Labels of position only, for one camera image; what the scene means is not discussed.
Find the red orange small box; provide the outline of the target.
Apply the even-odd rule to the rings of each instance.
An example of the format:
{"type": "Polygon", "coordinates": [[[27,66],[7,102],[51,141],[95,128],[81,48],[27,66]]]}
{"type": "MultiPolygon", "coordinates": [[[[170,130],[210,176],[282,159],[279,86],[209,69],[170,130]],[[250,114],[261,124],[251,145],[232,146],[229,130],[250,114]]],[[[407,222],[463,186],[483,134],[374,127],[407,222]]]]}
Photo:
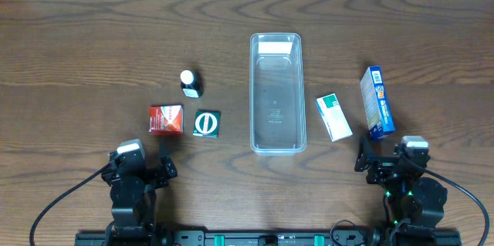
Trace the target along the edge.
{"type": "Polygon", "coordinates": [[[151,106],[149,132],[155,135],[181,135],[183,127],[183,106],[151,106]]]}

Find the dark bottle white cap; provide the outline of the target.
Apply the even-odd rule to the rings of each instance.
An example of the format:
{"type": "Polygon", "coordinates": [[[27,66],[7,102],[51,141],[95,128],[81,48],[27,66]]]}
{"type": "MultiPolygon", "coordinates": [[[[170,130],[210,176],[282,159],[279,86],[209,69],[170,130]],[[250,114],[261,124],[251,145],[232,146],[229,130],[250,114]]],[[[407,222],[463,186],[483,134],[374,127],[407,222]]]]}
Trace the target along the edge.
{"type": "Polygon", "coordinates": [[[203,94],[201,82],[191,70],[184,70],[180,74],[181,89],[186,97],[198,99],[203,94]]]}

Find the blue tall carton box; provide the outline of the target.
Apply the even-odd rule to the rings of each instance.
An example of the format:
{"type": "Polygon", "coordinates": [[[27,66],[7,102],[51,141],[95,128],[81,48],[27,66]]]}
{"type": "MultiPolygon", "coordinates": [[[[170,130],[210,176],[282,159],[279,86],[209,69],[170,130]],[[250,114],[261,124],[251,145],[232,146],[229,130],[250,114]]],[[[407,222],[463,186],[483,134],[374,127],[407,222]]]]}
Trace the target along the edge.
{"type": "Polygon", "coordinates": [[[380,66],[370,66],[360,80],[360,91],[370,139],[384,140],[395,131],[380,66]]]}

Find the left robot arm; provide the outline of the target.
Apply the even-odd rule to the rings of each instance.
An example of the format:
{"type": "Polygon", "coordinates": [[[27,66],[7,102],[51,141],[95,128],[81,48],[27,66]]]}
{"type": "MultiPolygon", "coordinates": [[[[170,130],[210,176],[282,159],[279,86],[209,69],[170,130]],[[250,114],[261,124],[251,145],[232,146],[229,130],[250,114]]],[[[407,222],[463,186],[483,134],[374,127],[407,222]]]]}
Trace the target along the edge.
{"type": "Polygon", "coordinates": [[[160,148],[160,162],[148,169],[141,140],[122,142],[109,154],[109,167],[101,173],[111,187],[113,222],[105,230],[106,245],[160,245],[165,230],[154,219],[156,190],[178,175],[171,156],[160,148]]]}

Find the green box white circle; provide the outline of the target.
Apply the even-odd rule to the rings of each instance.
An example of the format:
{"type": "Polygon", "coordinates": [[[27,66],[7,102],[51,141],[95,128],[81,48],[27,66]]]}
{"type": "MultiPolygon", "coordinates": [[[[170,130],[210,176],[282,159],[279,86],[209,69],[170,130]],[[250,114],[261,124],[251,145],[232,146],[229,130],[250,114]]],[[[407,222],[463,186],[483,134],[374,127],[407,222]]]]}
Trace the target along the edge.
{"type": "Polygon", "coordinates": [[[216,138],[219,132],[220,119],[220,112],[198,110],[195,114],[193,135],[216,138]]]}

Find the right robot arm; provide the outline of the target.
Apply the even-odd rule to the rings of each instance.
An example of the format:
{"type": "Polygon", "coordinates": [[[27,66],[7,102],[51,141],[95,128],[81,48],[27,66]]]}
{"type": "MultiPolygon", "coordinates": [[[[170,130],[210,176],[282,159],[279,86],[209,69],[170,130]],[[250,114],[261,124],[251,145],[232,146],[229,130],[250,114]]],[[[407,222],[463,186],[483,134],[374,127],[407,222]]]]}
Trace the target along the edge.
{"type": "Polygon", "coordinates": [[[404,221],[409,226],[434,229],[444,217],[448,191],[424,176],[429,160],[429,144],[422,136],[403,136],[388,157],[377,155],[366,136],[360,138],[354,170],[367,172],[367,183],[384,189],[388,226],[404,221]]]}

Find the clear plastic container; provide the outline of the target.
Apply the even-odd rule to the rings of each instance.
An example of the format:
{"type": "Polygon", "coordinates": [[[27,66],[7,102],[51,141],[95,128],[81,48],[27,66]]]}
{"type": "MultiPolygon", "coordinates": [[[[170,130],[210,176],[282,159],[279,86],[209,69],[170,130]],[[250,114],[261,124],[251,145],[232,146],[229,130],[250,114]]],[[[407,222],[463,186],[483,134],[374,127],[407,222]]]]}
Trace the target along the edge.
{"type": "Polygon", "coordinates": [[[250,39],[250,146],[259,156],[306,149],[302,39],[296,33],[256,33],[250,39]]]}

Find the white green medicine box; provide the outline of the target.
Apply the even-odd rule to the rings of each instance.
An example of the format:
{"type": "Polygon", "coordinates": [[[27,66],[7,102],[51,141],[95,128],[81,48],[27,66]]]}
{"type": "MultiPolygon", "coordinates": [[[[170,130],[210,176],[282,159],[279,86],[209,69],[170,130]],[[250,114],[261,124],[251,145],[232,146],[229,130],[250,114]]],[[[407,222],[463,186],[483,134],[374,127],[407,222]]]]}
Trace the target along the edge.
{"type": "Polygon", "coordinates": [[[316,106],[333,142],[353,135],[335,93],[317,98],[316,106]]]}

